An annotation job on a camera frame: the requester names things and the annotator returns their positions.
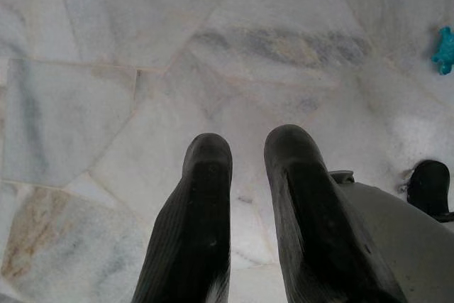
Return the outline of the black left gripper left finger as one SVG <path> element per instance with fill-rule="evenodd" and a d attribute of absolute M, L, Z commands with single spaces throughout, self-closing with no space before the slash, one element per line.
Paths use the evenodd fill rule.
<path fill-rule="evenodd" d="M 232 155 L 215 133 L 189 145 L 182 177 L 161 208 L 133 302 L 227 302 Z"/>

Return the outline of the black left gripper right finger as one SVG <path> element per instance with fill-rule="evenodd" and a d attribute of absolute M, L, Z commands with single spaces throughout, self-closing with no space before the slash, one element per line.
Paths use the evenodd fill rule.
<path fill-rule="evenodd" d="M 365 222 L 295 125 L 264 147 L 279 262 L 288 302 L 405 302 Z"/>

